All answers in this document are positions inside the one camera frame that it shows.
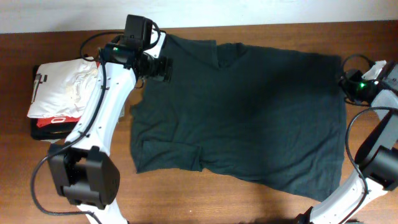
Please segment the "dark green t-shirt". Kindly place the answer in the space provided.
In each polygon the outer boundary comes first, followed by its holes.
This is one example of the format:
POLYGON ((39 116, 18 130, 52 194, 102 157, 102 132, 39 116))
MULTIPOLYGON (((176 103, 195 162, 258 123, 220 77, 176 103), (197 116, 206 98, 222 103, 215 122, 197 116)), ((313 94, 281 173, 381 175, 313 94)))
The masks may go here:
POLYGON ((346 108, 337 55, 168 35, 169 82, 131 109, 138 173, 178 168, 326 199, 340 184, 346 108))

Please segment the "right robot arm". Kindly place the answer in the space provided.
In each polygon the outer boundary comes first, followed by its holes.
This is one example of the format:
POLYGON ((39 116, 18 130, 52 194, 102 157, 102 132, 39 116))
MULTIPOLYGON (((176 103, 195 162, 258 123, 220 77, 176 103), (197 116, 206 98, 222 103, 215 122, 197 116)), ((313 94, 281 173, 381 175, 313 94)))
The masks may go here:
POLYGON ((326 200, 294 223, 357 223, 354 215, 371 201, 397 188, 397 62, 369 62, 366 73, 349 70, 339 85, 348 100, 374 111, 379 124, 355 155, 346 150, 354 170, 326 200))

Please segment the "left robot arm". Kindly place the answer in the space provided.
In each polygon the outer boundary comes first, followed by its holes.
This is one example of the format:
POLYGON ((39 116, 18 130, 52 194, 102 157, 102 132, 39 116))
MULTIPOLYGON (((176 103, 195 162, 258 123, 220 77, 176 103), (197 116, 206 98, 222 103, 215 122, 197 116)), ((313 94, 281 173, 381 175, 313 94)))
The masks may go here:
POLYGON ((55 190, 90 223, 127 223, 116 200, 120 172, 109 157, 111 140, 136 82, 170 80, 170 62, 160 56, 161 49, 162 44, 142 50, 112 43, 101 49, 97 83, 82 117, 64 145, 49 148, 47 162, 55 190))

